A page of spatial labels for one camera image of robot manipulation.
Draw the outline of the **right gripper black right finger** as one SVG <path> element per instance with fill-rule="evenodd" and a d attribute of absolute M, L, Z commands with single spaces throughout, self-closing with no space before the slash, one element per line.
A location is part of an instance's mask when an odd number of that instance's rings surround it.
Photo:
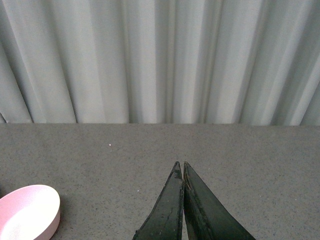
<path fill-rule="evenodd" d="M 190 240 L 253 240 L 188 162 L 183 166 L 184 215 Z"/>

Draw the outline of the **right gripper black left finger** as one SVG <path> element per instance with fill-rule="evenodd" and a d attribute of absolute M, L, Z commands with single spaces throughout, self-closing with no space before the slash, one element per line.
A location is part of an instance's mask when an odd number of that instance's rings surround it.
<path fill-rule="evenodd" d="M 180 240 L 183 230 L 184 180 L 175 162 L 155 205 L 134 240 Z"/>

